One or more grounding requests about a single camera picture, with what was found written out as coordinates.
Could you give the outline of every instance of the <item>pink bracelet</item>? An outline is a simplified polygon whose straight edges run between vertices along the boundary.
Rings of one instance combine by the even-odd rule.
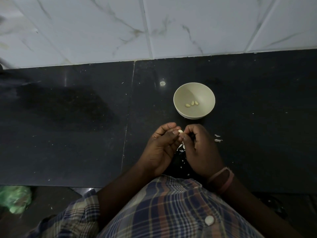
[[[228,168],[228,167],[225,167],[223,168],[222,170],[220,170],[219,172],[215,173],[212,177],[210,177],[208,179],[208,182],[207,183],[210,183],[212,182],[218,175],[220,175],[222,172],[224,172],[225,170],[228,170],[229,171],[229,178],[228,180],[225,182],[225,184],[217,191],[217,193],[219,195],[221,195],[223,192],[225,192],[228,187],[231,185],[232,183],[232,180],[233,180],[233,177],[235,176],[232,171]]]

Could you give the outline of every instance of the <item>bowl rim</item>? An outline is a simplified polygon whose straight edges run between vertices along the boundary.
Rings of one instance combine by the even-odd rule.
[[[204,85],[204,84],[199,83],[199,82],[188,82],[188,83],[185,83],[185,84],[179,86],[178,89],[176,89],[176,91],[174,92],[174,96],[173,96],[174,107],[176,108],[177,112],[179,112],[179,113],[182,114],[182,115],[185,115],[186,117],[189,117],[189,118],[202,118],[202,117],[204,117],[204,116],[188,116],[188,115],[182,113],[181,111],[179,111],[179,109],[178,109],[178,108],[176,107],[176,105],[175,105],[175,94],[176,94],[176,92],[177,92],[181,87],[183,87],[184,85],[191,84],[191,83],[197,83],[197,84],[200,84],[200,85],[203,85],[203,86],[207,87],[207,88],[211,91],[212,95],[213,95],[214,98],[215,98],[215,104],[214,104],[214,106],[213,106],[212,109],[211,109],[208,113],[206,113],[204,116],[206,116],[207,114],[209,114],[209,113],[214,109],[214,107],[215,107],[215,105],[216,105],[216,96],[215,96],[214,92],[213,92],[207,85]]]

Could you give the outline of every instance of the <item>tiled wall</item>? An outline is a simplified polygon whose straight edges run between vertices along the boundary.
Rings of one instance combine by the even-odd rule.
[[[32,23],[0,25],[0,57],[16,67],[317,46],[317,0],[12,1]]]

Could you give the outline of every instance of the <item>shirt button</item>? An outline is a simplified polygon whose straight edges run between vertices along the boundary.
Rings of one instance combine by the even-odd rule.
[[[205,218],[206,225],[210,226],[215,222],[215,218],[213,216],[207,216]]]

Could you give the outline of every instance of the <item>shirt sleeve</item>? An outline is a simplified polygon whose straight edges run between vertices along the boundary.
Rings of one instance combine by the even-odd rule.
[[[43,219],[27,238],[96,237],[99,232],[99,202],[95,190],[87,192],[61,213]]]

